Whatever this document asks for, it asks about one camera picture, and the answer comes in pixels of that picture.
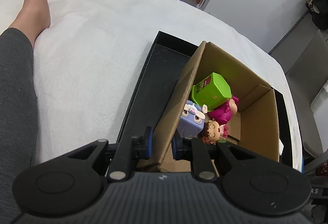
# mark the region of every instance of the leg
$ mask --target leg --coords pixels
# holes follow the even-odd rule
[[[23,8],[9,28],[26,35],[32,47],[37,36],[50,25],[48,0],[24,0]]]
[[[47,0],[24,0],[17,18],[0,36],[0,223],[19,214],[11,188],[32,164],[38,130],[33,84],[33,45],[50,24]]]

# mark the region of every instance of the sticker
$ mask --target sticker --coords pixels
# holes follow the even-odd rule
[[[211,83],[211,76],[209,76],[207,79],[205,79],[202,83],[202,89],[204,89],[204,87],[208,84]]]
[[[199,91],[200,91],[200,83],[196,85],[196,93],[199,93]]]

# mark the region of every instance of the white bedsheet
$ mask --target white bedsheet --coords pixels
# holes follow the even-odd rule
[[[0,33],[22,3],[0,0]],[[37,161],[99,138],[116,142],[145,58],[158,31],[163,31],[195,45],[213,42],[281,92],[293,165],[301,169],[301,137],[283,70],[229,25],[179,0],[49,0],[49,6],[50,28],[38,37],[34,49],[40,118]]]

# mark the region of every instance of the green toy box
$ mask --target green toy box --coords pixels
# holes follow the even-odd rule
[[[212,73],[192,86],[191,98],[200,107],[205,104],[212,111],[231,99],[230,86],[221,75]]]

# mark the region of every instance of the pink toy figure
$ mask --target pink toy figure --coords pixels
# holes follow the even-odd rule
[[[237,105],[239,99],[236,96],[231,97],[228,101],[220,105],[218,108],[208,112],[209,117],[215,119],[219,125],[227,124],[228,121],[237,113]]]

